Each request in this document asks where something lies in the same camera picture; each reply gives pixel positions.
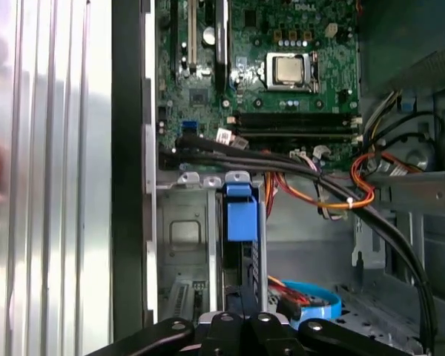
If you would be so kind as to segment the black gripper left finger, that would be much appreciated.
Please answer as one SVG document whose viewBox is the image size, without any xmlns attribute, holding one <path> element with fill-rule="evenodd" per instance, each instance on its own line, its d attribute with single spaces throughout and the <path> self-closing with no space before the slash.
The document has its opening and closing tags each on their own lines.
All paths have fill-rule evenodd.
<svg viewBox="0 0 445 356">
<path fill-rule="evenodd" d="M 239 355 L 243 319 L 230 312 L 207 312 L 197 324 L 171 317 L 91 352 L 114 355 Z"/>
</svg>

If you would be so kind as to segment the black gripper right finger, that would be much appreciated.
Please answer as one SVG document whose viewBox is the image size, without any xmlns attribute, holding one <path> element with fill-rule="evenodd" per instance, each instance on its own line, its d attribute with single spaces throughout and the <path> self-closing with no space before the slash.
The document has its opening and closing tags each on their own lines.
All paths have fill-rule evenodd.
<svg viewBox="0 0 445 356">
<path fill-rule="evenodd" d="M 404 351 L 336 323 L 314 318 L 294 331 L 277 316 L 259 313 L 247 321 L 248 355 L 405 355 Z"/>
</svg>

